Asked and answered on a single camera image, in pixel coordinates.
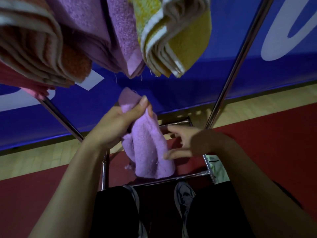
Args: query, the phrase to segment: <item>sneaker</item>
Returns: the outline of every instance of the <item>sneaker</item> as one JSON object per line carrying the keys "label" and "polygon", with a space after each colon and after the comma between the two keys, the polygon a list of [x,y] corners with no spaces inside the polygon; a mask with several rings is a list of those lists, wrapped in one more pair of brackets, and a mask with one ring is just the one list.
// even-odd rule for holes
{"label": "sneaker", "polygon": [[174,189],[175,205],[183,220],[182,238],[188,238],[186,222],[189,208],[195,197],[195,192],[186,182],[179,182]]}
{"label": "sneaker", "polygon": [[[124,185],[123,187],[130,191],[130,193],[135,201],[135,204],[137,206],[138,213],[140,214],[140,200],[139,200],[139,196],[137,194],[137,191],[130,185]],[[139,223],[139,236],[138,236],[138,238],[148,238],[145,227],[141,221]]]}

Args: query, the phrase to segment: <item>wooden floor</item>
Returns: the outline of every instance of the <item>wooden floor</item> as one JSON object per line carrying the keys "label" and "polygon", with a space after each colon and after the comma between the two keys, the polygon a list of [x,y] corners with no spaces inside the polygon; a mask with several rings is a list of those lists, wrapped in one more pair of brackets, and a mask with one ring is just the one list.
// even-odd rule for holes
{"label": "wooden floor", "polygon": [[[229,102],[221,110],[214,127],[219,127],[247,119],[272,114],[291,108],[317,102],[317,84],[280,91],[253,98],[241,98]],[[188,110],[163,115],[163,122],[181,116],[190,116],[196,127],[204,128],[212,105],[204,105]],[[0,180],[65,165],[70,162],[80,143],[77,140],[64,141],[39,148],[0,156]],[[123,150],[121,144],[111,149],[111,153]]]}

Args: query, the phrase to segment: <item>black pants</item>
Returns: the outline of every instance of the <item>black pants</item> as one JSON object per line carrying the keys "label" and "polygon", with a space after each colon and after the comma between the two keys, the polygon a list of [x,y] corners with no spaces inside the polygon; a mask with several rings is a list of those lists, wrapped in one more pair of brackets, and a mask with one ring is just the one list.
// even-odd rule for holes
{"label": "black pants", "polygon": [[[300,206],[287,190],[277,185]],[[137,238],[139,220],[131,193],[121,186],[109,188],[97,193],[90,237]],[[189,237],[211,234],[214,237],[233,237],[237,234],[254,237],[230,181],[197,192],[189,209],[186,227]]]}

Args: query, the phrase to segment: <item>person's left arm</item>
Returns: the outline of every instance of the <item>person's left arm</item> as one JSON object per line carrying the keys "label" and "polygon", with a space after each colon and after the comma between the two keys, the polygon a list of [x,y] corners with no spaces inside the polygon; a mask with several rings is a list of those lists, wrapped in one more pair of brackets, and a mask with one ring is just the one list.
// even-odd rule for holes
{"label": "person's left arm", "polygon": [[141,117],[147,107],[152,116],[152,107],[143,97],[129,112],[123,114],[120,107],[113,107],[103,116],[69,163],[56,192],[29,237],[89,236],[105,151],[120,141],[131,123]]}

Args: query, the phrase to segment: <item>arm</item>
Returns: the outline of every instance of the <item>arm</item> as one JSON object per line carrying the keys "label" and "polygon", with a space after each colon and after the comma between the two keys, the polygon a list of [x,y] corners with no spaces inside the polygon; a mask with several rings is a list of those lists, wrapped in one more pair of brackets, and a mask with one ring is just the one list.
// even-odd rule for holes
{"label": "arm", "polygon": [[152,107],[146,98],[129,112],[113,107],[85,138],[29,237],[88,237],[102,158],[120,141],[130,124]]}
{"label": "arm", "polygon": [[214,152],[227,170],[256,237],[317,237],[317,225],[275,185],[231,138],[212,129],[170,126],[183,147],[166,159]]}

